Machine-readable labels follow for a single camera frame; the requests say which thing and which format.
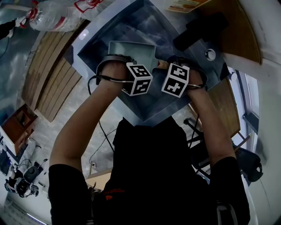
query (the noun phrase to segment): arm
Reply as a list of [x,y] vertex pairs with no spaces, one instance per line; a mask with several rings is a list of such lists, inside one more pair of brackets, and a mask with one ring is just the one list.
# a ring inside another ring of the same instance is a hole
[[[196,85],[202,84],[200,74],[191,70],[189,82]],[[219,118],[208,93],[201,88],[189,90],[188,95],[194,102],[202,122],[204,139],[211,166],[214,166],[218,161],[229,156],[236,158],[231,138]]]
[[[110,62],[105,65],[102,74],[125,79],[127,68],[123,63]],[[50,166],[65,164],[82,171],[81,157],[94,129],[105,110],[122,90],[122,85],[107,80],[100,82],[59,133],[50,156]]]

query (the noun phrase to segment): black t-shirt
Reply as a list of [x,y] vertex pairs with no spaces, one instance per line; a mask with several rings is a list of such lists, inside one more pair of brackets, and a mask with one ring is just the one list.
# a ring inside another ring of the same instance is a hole
[[52,224],[217,224],[217,202],[230,204],[238,224],[249,205],[235,158],[217,162],[210,185],[191,166],[185,132],[170,117],[154,128],[119,123],[114,164],[104,191],[91,201],[83,174],[49,169]]

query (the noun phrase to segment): tiled floor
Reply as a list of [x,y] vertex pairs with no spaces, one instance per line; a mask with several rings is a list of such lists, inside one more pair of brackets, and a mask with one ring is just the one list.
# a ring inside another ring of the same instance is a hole
[[[72,90],[65,103],[63,104],[58,115],[52,123],[47,121],[41,114],[36,110],[38,119],[36,120],[34,133],[32,137],[38,142],[42,147],[40,158],[50,158],[50,153],[53,148],[54,141],[71,115],[79,108],[79,106],[87,99],[89,96],[88,90],[86,88],[86,82],[81,80],[75,88]],[[183,128],[187,134],[187,139],[191,138],[192,130],[183,124],[185,118],[193,117],[189,112],[187,107],[181,109],[173,115],[175,121]],[[122,120],[122,116],[113,108],[109,107],[101,118],[101,124],[104,131],[108,134],[117,128],[118,123]],[[109,135],[109,140],[112,142],[115,136],[115,132]],[[91,138],[91,141],[82,156],[82,169],[85,177],[89,175],[90,163],[89,159],[91,155],[98,149],[104,140],[104,134],[102,130],[97,125],[97,128]],[[105,141],[99,151],[92,157],[93,162],[96,163],[96,169],[93,172],[103,171],[109,169],[113,166],[113,153],[110,149],[109,144]],[[42,183],[48,185],[48,176],[41,180]]]

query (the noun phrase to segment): black and white cube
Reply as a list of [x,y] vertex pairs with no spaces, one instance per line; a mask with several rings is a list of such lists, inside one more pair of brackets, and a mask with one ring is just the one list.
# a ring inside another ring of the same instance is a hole
[[132,88],[123,89],[123,91],[129,96],[146,94],[152,83],[153,76],[144,65],[134,65],[132,62],[128,62],[126,65],[133,75],[134,83]]
[[170,64],[168,75],[162,86],[162,92],[180,98],[189,81],[189,67]]

